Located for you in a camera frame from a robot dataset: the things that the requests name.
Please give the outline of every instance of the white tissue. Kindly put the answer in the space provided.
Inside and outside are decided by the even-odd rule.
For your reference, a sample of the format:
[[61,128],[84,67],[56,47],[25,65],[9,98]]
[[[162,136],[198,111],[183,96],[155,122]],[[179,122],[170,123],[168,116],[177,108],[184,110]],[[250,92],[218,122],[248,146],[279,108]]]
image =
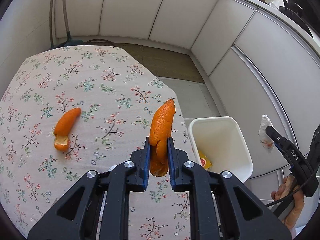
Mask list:
[[273,140],[266,134],[266,128],[268,126],[272,126],[272,123],[270,119],[263,114],[261,117],[261,125],[259,129],[259,137],[260,137],[260,142],[262,143],[263,147],[270,153],[273,149]]

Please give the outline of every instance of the floor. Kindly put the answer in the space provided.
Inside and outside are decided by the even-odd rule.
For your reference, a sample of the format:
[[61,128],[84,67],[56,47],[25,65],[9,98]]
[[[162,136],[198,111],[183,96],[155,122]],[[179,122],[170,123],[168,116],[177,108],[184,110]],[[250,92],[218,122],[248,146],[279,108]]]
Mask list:
[[176,93],[187,127],[196,118],[220,116],[205,84],[165,77],[158,78]]
[[[107,42],[89,42],[90,45],[108,45]],[[153,75],[204,83],[189,55],[137,44],[115,43],[124,49]]]

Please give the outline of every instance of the white container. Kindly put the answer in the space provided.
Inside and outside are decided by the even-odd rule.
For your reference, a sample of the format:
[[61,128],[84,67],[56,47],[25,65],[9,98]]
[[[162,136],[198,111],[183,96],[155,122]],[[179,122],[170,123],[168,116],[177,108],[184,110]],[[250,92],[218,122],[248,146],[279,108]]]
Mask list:
[[194,119],[188,128],[196,162],[200,150],[212,162],[208,171],[231,171],[241,182],[252,174],[253,165],[247,144],[237,122],[229,117]]

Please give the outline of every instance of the pipe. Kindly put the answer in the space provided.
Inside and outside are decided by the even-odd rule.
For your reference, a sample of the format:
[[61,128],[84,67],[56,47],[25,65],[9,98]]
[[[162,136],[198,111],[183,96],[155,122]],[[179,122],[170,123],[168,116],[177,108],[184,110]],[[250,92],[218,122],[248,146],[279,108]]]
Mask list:
[[53,8],[53,0],[50,0],[50,12],[49,12],[49,30],[50,30],[50,46],[53,48],[53,36],[52,36],[52,8]]
[[68,24],[68,17],[67,17],[66,0],[62,0],[62,7],[63,7],[64,24],[66,26],[66,31],[67,31],[67,41],[71,41],[71,35],[70,35],[70,31],[69,31],[69,24]]

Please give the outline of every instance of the black cable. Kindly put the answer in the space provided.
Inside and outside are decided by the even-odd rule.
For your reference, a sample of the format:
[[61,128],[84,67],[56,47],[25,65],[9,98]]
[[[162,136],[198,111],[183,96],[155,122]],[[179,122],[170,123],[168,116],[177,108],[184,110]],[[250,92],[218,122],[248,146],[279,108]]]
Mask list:
[[89,42],[92,42],[92,41],[104,41],[104,42],[107,42],[109,44],[111,44],[113,47],[116,47],[116,45],[112,42],[112,41],[108,41],[108,40],[105,40],[105,39],[93,39],[93,40],[88,40],[88,41],[85,41],[84,42],[84,45],[88,45]]
[[296,189],[296,190],[293,191],[291,194],[289,194],[289,195],[287,195],[287,196],[285,196],[285,197],[283,197],[283,198],[280,198],[280,199],[278,199],[278,200],[276,200],[276,201],[273,201],[273,202],[271,202],[271,203],[269,203],[269,204],[266,204],[266,207],[270,207],[270,206],[273,206],[273,205],[275,205],[275,204],[278,204],[278,203],[284,201],[285,199],[287,199],[287,198],[293,196],[294,194],[296,194],[300,189],[302,189],[302,188],[311,180],[311,178],[312,178],[313,176],[316,175],[316,173],[317,173],[317,171],[318,171],[318,169],[319,169],[319,166],[320,166],[320,163],[318,164],[318,167],[313,171],[312,175],[311,175],[298,189]]

